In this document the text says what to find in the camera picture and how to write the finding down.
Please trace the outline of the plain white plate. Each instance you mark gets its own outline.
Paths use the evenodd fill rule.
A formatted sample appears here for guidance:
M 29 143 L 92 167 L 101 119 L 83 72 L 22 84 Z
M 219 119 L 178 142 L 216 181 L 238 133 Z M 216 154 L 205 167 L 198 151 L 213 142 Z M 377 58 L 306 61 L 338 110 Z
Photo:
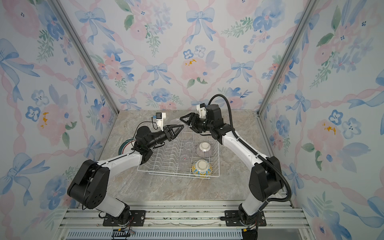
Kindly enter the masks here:
M 134 147 L 136 139 L 130 138 L 125 140 L 119 147 L 118 154 L 124 155 L 124 154 L 130 154 L 132 152 L 132 148 Z

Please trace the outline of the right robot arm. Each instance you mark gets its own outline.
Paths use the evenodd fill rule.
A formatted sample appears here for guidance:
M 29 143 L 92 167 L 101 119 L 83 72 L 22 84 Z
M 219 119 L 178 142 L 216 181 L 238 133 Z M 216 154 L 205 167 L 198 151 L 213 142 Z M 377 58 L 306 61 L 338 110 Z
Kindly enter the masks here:
M 228 124 L 224 122 L 218 105 L 201 104 L 198 111 L 180 117 L 180 121 L 195 133 L 208 132 L 209 136 L 231 150 L 250 170 L 251 193 L 239 205 L 238 219 L 245 226 L 256 224 L 260 212 L 270 202 L 286 200 L 275 197 L 285 186 L 279 160 L 261 154 L 241 138 L 232 126 L 232 118 Z

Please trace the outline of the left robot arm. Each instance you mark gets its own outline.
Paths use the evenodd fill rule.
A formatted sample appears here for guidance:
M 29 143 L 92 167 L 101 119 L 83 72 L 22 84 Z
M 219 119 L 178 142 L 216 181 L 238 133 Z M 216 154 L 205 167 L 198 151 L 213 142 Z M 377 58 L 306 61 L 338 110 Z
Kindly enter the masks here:
M 82 163 L 67 189 L 67 195 L 87 209 L 97 209 L 120 226 L 132 219 L 130 206 L 108 195 L 109 180 L 115 175 L 146 163 L 154 148 L 162 147 L 166 141 L 174 140 L 183 130 L 183 125 L 166 125 L 157 132 L 141 126 L 128 141 L 132 151 L 105 161 L 86 160 Z

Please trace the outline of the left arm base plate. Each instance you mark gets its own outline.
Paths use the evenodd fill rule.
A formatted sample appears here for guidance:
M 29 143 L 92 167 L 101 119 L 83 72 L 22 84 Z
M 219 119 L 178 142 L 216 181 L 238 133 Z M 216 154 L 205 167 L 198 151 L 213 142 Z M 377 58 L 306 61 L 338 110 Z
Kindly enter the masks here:
M 143 227 L 146 219 L 145 210 L 124 210 L 118 217 L 106 214 L 104 227 Z

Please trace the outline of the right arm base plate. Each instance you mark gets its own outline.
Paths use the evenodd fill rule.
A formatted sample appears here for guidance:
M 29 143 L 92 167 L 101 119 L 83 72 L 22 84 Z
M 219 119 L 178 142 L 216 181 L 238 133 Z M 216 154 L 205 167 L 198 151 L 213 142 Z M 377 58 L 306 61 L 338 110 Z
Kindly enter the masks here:
M 258 227 L 266 227 L 266 217 L 264 212 L 257 212 L 252 216 L 247 216 L 241 211 L 225 211 L 225 215 L 220 217 L 221 221 L 224 221 L 227 227 L 246 227 L 250 228 L 257 224 Z

